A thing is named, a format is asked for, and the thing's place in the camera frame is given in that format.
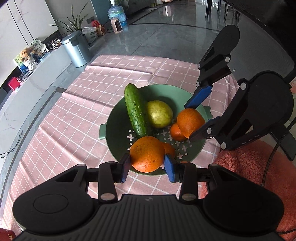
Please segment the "brown teddy bear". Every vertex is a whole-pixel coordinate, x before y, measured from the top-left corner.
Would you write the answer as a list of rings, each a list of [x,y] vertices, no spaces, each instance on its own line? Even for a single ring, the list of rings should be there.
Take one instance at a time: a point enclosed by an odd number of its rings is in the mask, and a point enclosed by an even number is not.
[[[21,58],[21,60],[23,62],[26,62],[26,61],[31,61],[31,52],[30,52],[30,49],[28,48],[25,48],[23,49],[20,53],[19,53],[19,56]]]

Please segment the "orange tangerine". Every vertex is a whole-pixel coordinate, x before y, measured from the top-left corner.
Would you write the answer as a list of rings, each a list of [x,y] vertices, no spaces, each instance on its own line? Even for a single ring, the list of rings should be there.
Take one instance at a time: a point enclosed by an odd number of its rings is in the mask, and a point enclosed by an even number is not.
[[[184,141],[186,140],[186,137],[184,136],[184,134],[181,132],[179,126],[177,125],[177,123],[174,123],[171,127],[170,127],[170,134],[171,137],[175,140],[175,141]]]
[[[189,138],[204,124],[204,118],[193,108],[186,108],[177,116],[177,125],[186,138]]]
[[[129,154],[133,168],[142,173],[151,173],[163,164],[165,148],[157,138],[146,136],[131,146]]]
[[[172,158],[176,157],[176,151],[171,144],[162,142],[162,145],[165,149],[165,154],[170,155]]]

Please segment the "white marble TV cabinet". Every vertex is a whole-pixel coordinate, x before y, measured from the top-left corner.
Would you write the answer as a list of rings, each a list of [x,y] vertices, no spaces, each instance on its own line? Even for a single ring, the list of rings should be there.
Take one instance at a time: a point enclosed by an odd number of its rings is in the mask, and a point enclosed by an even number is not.
[[[64,46],[51,52],[17,92],[12,93],[1,109],[1,153],[13,148],[13,141],[33,107],[71,64]]]

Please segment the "green leafy plant right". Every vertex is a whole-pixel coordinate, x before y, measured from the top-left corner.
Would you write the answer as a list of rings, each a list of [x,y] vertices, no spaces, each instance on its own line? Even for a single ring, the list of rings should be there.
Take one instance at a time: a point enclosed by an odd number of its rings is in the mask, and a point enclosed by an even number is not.
[[[73,5],[71,5],[71,17],[70,18],[68,16],[66,17],[69,23],[54,19],[55,24],[50,24],[50,26],[62,28],[66,30],[67,34],[71,34],[76,31],[82,32],[82,22],[88,16],[88,14],[82,16],[82,13],[87,5],[88,3],[86,3],[77,14],[74,14],[74,7]]]

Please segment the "small white heater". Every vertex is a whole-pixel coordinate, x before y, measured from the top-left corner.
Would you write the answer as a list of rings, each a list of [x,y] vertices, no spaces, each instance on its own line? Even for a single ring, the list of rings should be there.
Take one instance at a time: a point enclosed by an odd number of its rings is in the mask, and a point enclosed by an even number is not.
[[[113,18],[111,19],[111,25],[112,25],[112,28],[113,28],[113,31],[117,34],[117,33],[120,33],[122,32],[122,25],[119,21],[119,19],[117,18]]]

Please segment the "salmon pink towel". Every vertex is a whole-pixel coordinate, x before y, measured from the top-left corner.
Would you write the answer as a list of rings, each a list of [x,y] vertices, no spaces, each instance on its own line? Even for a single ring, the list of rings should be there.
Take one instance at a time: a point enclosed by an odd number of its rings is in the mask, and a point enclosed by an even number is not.
[[[260,185],[272,151],[272,146],[257,140],[234,151],[220,152],[214,163]],[[267,171],[264,187],[278,195],[285,206],[277,228],[280,237],[295,240],[295,232],[287,233],[295,229],[295,166],[278,151]]]

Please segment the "silver pedal trash bin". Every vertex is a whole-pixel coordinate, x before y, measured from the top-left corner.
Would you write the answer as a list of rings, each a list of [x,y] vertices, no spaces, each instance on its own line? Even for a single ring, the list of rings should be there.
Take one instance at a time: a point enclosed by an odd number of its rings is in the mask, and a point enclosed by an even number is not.
[[[76,68],[86,65],[92,59],[88,42],[80,31],[75,31],[67,35],[62,39],[61,43]]]

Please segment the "blue water jug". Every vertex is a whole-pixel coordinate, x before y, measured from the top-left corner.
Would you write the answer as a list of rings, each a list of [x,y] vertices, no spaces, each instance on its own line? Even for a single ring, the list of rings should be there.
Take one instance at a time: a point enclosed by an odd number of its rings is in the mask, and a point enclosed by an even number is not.
[[[126,15],[123,7],[120,5],[117,5],[115,3],[115,0],[110,0],[110,3],[111,3],[111,7],[107,12],[109,19],[110,20],[118,19],[123,26],[127,25]]]

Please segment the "green cucumber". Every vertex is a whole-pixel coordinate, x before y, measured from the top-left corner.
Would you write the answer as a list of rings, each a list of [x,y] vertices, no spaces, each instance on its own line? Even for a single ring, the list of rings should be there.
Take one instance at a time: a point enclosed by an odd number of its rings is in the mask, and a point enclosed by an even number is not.
[[[151,136],[152,127],[147,112],[147,102],[140,90],[132,83],[125,87],[125,105],[137,138]]]

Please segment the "green colander bowl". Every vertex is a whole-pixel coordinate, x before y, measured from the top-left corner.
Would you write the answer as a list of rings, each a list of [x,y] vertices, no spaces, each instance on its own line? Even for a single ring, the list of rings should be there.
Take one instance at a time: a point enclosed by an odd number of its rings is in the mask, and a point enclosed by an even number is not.
[[[139,92],[146,101],[160,100],[168,104],[174,114],[172,122],[176,121],[177,115],[192,96],[184,89],[165,84],[144,86],[139,89]],[[156,171],[147,173],[148,175],[163,175],[168,171],[171,179],[173,172],[177,170],[177,163],[194,161],[205,144],[204,139],[195,142],[174,140],[170,133],[170,126],[154,129],[153,134],[161,142],[170,144],[175,149],[176,157],[172,161],[165,158],[165,163]],[[130,152],[130,147],[137,140],[137,136],[130,123],[124,98],[112,109],[107,123],[100,126],[99,138],[106,139],[107,146],[117,161],[120,161],[125,153]]]

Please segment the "red box right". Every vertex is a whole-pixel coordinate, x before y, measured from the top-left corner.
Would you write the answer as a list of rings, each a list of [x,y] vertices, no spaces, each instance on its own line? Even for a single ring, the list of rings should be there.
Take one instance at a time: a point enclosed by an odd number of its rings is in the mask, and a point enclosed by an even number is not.
[[[13,90],[13,91],[18,91],[18,89],[21,87],[22,81],[20,78],[17,77],[12,77],[9,82],[8,86]]]

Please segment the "red TIME bottle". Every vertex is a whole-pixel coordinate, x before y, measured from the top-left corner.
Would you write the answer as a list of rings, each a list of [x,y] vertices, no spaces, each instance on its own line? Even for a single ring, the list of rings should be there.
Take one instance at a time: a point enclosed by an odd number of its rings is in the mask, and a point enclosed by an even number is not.
[[[12,230],[0,228],[0,241],[13,241],[16,235]]]

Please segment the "white plastic bag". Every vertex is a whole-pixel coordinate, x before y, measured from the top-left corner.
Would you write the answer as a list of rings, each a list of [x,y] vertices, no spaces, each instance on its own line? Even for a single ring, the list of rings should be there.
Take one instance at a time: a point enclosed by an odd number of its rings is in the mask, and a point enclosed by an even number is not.
[[[84,35],[84,37],[86,38],[86,41],[88,42],[88,44],[93,43],[97,38],[97,31],[95,27],[85,27],[82,30],[82,33]]]

